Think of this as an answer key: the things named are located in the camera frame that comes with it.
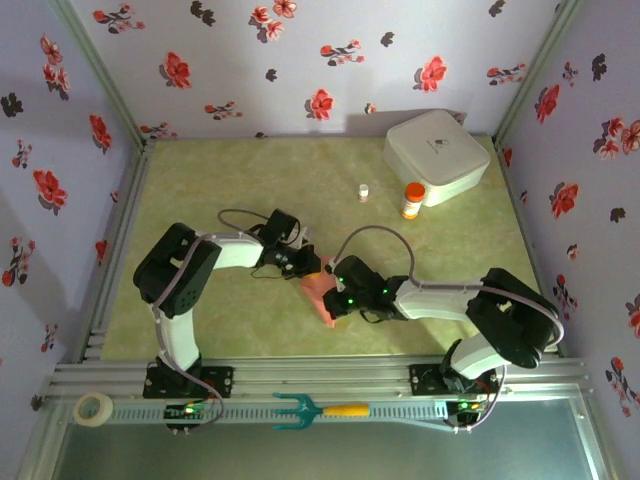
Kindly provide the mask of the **pink cloth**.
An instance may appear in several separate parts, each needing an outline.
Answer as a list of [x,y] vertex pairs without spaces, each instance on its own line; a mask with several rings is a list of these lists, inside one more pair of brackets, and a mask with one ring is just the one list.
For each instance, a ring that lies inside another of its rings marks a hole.
[[321,271],[309,276],[305,276],[299,282],[303,293],[310,300],[311,305],[316,309],[319,317],[328,328],[334,328],[336,321],[331,318],[324,306],[323,296],[336,286],[335,278],[329,274],[325,267],[333,261],[333,256],[321,256]]

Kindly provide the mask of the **orange cap pill bottle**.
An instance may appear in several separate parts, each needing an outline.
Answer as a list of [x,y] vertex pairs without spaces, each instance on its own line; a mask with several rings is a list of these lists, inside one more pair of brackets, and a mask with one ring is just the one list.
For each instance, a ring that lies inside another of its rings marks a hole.
[[404,190],[404,200],[401,207],[401,215],[405,219],[414,219],[418,216],[424,197],[425,186],[422,183],[408,183]]

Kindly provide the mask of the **grey metal panel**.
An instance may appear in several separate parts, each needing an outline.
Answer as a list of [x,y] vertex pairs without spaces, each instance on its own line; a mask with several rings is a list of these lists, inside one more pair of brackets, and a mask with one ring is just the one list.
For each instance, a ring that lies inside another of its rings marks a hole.
[[216,424],[73,424],[35,429],[15,480],[628,480],[576,399],[505,402],[469,433],[403,423],[316,423],[302,431]]

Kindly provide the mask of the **white plastic lidded box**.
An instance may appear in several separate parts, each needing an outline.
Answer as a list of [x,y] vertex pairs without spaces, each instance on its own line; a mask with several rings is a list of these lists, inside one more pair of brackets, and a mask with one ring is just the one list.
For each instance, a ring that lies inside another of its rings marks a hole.
[[426,207],[475,187],[491,159],[489,152],[444,110],[430,111],[390,128],[382,156],[402,183],[425,187]]

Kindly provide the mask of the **white tape roll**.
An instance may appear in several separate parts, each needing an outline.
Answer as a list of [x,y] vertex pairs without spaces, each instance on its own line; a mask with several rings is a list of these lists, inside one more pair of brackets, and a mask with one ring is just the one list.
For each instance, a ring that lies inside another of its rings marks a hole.
[[77,400],[73,410],[73,419],[80,426],[97,428],[107,423],[113,410],[113,401],[107,395],[87,393]]

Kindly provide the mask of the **aluminium mounting rail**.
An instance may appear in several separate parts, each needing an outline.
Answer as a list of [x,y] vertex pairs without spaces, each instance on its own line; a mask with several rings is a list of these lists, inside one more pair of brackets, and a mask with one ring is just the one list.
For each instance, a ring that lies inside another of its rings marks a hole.
[[[327,356],[210,359],[206,366],[233,369],[230,399],[234,402],[268,400],[274,392],[304,393],[316,401],[400,401],[411,396],[414,364],[436,364],[433,356]],[[89,392],[115,399],[138,399],[146,376],[144,362],[87,361],[60,364],[49,377],[46,399],[76,399]],[[508,401],[568,398],[594,392],[580,359],[543,357],[533,369],[510,366],[505,393]]]

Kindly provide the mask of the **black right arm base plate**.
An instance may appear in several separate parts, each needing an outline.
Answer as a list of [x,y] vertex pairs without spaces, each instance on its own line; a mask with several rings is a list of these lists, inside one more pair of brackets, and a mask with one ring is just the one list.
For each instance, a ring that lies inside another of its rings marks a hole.
[[494,370],[470,380],[452,369],[444,370],[439,364],[412,364],[408,367],[413,396],[493,394],[497,392],[499,378]]

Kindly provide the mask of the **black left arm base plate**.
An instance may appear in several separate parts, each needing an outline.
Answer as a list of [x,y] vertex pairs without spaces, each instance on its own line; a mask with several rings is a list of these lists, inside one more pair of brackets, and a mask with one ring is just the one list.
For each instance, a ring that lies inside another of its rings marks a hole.
[[[221,397],[229,398],[233,387],[234,369],[229,366],[201,366],[189,373],[198,377],[209,387],[218,391]],[[208,398],[212,393],[208,388],[194,383],[166,365],[150,366],[146,370],[142,396],[145,399]]]

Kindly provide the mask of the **aluminium side rail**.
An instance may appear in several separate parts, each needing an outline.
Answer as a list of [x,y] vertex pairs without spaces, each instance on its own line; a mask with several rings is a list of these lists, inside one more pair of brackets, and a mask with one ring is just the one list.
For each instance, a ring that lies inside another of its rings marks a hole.
[[98,266],[77,346],[71,356],[75,364],[101,360],[104,338],[117,295],[123,262],[126,260],[129,232],[135,222],[149,162],[155,147],[155,141],[145,141],[127,167],[112,222],[107,229],[106,251]]
[[537,255],[537,250],[534,245],[534,242],[530,238],[530,229],[529,225],[523,212],[522,208],[524,204],[519,199],[517,193],[517,188],[514,186],[513,181],[510,177],[510,168],[507,166],[506,161],[504,160],[504,152],[503,147],[499,142],[493,142],[492,145],[496,150],[497,161],[499,162],[502,176],[504,178],[504,182],[509,193],[509,197],[512,203],[512,207],[514,210],[514,214],[516,216],[519,229],[523,238],[524,246],[527,251],[527,255],[529,258],[529,262],[531,265],[531,269],[535,278],[535,284],[538,289],[538,292],[541,296],[543,296],[548,302],[551,303],[551,315],[554,322],[554,331],[553,336],[551,337],[550,344],[545,348],[545,354],[556,355],[559,358],[567,358],[567,347],[566,347],[566,331],[563,320],[560,318],[559,311],[557,309],[557,305],[553,299],[551,299],[547,292],[547,282],[542,276],[540,261]]

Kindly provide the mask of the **aluminium frame post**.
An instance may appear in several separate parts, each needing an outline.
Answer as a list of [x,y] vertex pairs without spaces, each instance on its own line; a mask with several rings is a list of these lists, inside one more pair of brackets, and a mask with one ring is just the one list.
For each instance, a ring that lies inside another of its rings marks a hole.
[[74,41],[78,51],[87,62],[96,81],[106,95],[110,106],[116,114],[120,124],[129,134],[138,152],[144,152],[147,141],[135,125],[133,115],[129,111],[123,96],[109,73],[105,62],[96,49],[80,17],[70,0],[46,0],[54,11],[64,30]]
[[589,0],[561,0],[558,3],[553,22],[528,67],[528,73],[504,114],[497,131],[492,136],[493,145],[496,148],[502,147],[505,138],[524,111],[528,95],[538,79],[545,73],[548,62],[569,32],[575,17],[588,2]]

